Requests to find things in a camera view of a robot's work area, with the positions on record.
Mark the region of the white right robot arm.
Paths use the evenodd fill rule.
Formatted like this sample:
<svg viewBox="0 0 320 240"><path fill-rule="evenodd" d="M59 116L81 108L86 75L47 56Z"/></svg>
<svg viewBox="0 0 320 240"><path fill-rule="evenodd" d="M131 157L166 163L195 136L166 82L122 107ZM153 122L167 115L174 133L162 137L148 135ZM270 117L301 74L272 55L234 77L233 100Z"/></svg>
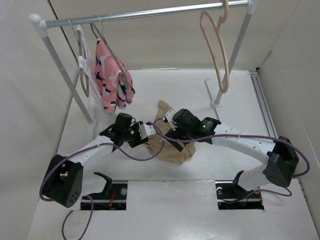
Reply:
<svg viewBox="0 0 320 240"><path fill-rule="evenodd" d="M288 138L246 135L218 119L205 117L200 120L185 108L167 111L164 119L170 125L165 138L178 151L183 149L181 143L204 142L235 150L260 162L251 170L237 173L231 184L235 196L243 197L267 184L281 188L290 186L299 158Z"/></svg>

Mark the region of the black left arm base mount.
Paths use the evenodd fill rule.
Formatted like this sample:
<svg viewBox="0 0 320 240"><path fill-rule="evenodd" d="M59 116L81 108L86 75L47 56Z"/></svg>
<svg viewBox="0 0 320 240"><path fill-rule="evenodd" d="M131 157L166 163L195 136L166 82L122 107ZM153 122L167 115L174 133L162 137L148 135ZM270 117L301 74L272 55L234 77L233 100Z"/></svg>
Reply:
<svg viewBox="0 0 320 240"><path fill-rule="evenodd" d="M95 172L82 182L80 209L88 211L125 211L127 208L128 181L113 180L111 177Z"/></svg>

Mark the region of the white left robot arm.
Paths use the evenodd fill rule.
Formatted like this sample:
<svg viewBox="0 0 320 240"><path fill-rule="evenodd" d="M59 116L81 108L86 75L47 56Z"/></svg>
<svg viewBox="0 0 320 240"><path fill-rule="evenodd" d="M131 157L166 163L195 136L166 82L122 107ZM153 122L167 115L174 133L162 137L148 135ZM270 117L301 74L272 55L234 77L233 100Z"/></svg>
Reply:
<svg viewBox="0 0 320 240"><path fill-rule="evenodd" d="M135 148L156 133L150 124L136 121L126 113L117 115L115 122L80 150L68 155L55 155L48 166L39 190L43 201L72 207L81 197L84 169L95 160L119 150L124 143Z"/></svg>

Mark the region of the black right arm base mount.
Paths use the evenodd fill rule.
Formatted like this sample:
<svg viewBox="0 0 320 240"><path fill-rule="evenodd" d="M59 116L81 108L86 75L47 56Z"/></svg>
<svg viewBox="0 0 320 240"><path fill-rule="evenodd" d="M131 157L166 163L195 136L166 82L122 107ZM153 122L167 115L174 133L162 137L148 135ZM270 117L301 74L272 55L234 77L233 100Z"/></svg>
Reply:
<svg viewBox="0 0 320 240"><path fill-rule="evenodd" d="M260 189L245 190L239 186L240 171L234 180L215 182L217 206L219 210L264 210Z"/></svg>

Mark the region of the beige t shirt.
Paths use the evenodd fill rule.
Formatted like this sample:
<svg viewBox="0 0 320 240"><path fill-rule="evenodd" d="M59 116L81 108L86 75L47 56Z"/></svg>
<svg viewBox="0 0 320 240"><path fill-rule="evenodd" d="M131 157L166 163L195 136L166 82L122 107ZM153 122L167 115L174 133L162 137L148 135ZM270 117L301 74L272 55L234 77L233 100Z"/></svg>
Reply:
<svg viewBox="0 0 320 240"><path fill-rule="evenodd" d="M163 100L159 100L157 104L158 110L155 119L164 117L164 115L173 108ZM155 135L149 137L148 142L144 144L147 151L153 156L162 146L162 139L160 136ZM188 161L195 153L195 143L188 143L187 145L179 144L183 147L182 151L178 151L172 144L165 141L162 151L157 155L157 158L161 161L182 165L185 161Z"/></svg>

